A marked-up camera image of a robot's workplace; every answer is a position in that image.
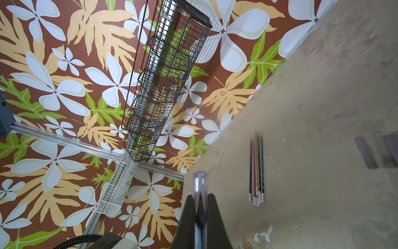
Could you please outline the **red pencil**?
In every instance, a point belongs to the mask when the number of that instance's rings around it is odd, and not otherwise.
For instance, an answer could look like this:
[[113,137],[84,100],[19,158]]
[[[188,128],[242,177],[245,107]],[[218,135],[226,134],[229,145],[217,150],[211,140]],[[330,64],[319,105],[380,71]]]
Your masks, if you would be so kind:
[[253,176],[253,178],[254,178],[254,187],[253,187],[253,189],[254,189],[254,200],[253,200],[254,206],[257,205],[257,176],[256,176],[257,170],[256,170],[256,152],[255,152],[256,148],[255,148],[255,146],[256,146],[256,139],[254,136],[253,144],[252,144],[252,156],[253,156],[252,160],[253,160],[253,174],[254,174],[254,176]]

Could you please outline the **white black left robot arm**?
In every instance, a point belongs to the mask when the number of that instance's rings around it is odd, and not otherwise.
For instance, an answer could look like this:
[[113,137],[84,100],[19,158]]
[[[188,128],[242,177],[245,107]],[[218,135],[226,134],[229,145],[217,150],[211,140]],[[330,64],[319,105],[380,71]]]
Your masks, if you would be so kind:
[[13,125],[15,119],[8,108],[6,99],[4,97],[3,91],[1,91],[1,100],[0,100],[0,137],[3,138],[7,136],[11,132],[10,126]]

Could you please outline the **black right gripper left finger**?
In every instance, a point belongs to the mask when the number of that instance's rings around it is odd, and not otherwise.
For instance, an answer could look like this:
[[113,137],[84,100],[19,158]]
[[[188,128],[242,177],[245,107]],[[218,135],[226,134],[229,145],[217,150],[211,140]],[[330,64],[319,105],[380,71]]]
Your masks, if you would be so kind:
[[192,195],[186,198],[171,249],[193,249],[195,233],[195,205]]

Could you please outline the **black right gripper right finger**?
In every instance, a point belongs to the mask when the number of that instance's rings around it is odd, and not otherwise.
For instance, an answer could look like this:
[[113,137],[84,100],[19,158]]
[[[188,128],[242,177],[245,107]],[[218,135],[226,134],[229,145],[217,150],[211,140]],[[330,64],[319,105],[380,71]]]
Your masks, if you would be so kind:
[[214,194],[207,197],[207,248],[232,249]]

